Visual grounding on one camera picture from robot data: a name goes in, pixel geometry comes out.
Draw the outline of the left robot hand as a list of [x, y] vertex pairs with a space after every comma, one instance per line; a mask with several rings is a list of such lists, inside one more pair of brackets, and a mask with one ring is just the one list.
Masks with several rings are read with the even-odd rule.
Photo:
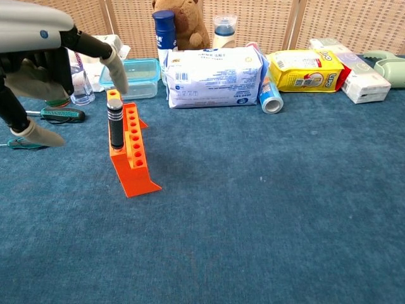
[[27, 116], [18, 97], [69, 99], [74, 91], [69, 51], [98, 58], [118, 91], [127, 93], [127, 76], [114, 46], [78, 30], [72, 17], [58, 9], [1, 1], [1, 118], [15, 136], [50, 147], [64, 145], [59, 134]]

